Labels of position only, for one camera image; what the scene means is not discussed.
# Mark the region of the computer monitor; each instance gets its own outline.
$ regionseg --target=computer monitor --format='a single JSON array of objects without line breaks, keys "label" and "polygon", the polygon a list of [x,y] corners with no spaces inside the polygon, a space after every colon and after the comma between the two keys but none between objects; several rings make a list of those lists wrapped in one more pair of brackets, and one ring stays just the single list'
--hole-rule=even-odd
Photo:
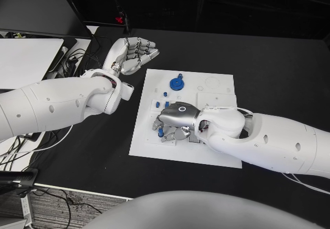
[{"label": "computer monitor", "polygon": [[0,31],[91,39],[71,0],[0,0]]}]

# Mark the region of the blue knob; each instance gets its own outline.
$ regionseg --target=blue knob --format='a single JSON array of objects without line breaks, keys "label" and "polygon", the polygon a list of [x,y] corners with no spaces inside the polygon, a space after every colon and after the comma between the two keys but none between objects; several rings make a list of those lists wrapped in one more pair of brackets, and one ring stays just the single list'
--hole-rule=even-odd
[{"label": "blue knob", "polygon": [[172,79],[172,81],[171,81],[171,88],[175,91],[179,91],[185,87],[185,82],[184,82],[182,78],[184,78],[184,76],[181,73],[178,78]]},{"label": "blue knob", "polygon": [[159,128],[159,137],[163,137],[165,136],[165,132],[163,132],[163,129]]}]

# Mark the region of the black tabletop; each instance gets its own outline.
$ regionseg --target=black tabletop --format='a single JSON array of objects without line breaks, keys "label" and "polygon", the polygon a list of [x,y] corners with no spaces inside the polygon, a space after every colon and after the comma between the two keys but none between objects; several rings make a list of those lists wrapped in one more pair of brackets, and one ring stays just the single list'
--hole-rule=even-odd
[{"label": "black tabletop", "polygon": [[[113,41],[125,37],[117,28],[100,28],[96,35]],[[136,87],[132,100],[122,100],[113,115],[91,116],[74,126],[37,163],[37,183],[130,198],[171,190],[224,193],[330,227],[330,196],[282,173],[247,163],[235,169],[129,156],[148,68],[233,74],[240,107],[330,131],[330,52],[323,41],[140,29],[133,36],[156,42],[161,55],[137,73],[120,76]],[[106,37],[97,39],[103,62],[112,43]],[[300,177],[330,190],[329,179]]]}]

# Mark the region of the white board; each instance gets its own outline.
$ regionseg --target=white board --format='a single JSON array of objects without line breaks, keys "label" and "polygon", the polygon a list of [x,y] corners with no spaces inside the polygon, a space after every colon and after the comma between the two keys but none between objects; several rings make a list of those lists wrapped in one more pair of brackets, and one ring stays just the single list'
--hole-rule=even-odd
[{"label": "white board", "polygon": [[64,39],[0,39],[0,89],[42,80]]},{"label": "white board", "polygon": [[[184,75],[185,88],[171,89],[171,80]],[[152,130],[153,122],[165,109],[166,101],[191,103],[198,109],[210,106],[237,106],[234,76],[212,73],[192,73],[149,69],[143,87],[143,95],[137,113],[136,128],[130,155],[158,159],[199,163],[205,165],[243,168],[234,156],[215,152],[204,142],[168,141],[162,143],[158,131]],[[175,128],[165,127],[165,135]]]}]

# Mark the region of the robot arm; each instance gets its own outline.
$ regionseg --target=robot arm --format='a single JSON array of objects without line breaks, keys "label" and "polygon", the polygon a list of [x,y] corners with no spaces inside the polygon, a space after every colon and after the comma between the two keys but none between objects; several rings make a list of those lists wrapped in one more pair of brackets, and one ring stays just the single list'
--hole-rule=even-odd
[{"label": "robot arm", "polygon": [[[237,109],[224,107],[207,107],[197,111],[198,115],[188,112],[188,125],[181,117],[191,110],[186,103],[176,102],[162,111],[153,130],[165,125],[178,127],[163,141],[182,140],[185,126],[217,152],[282,173],[330,178],[330,133],[287,118],[244,115]],[[247,138],[240,138],[243,129],[248,131]]]},{"label": "robot arm", "polygon": [[65,128],[91,115],[113,114],[120,100],[130,100],[135,91],[119,75],[133,74],[159,55],[155,46],[142,38],[119,39],[103,69],[87,71],[80,78],[45,80],[0,94],[0,142],[27,133]]}]

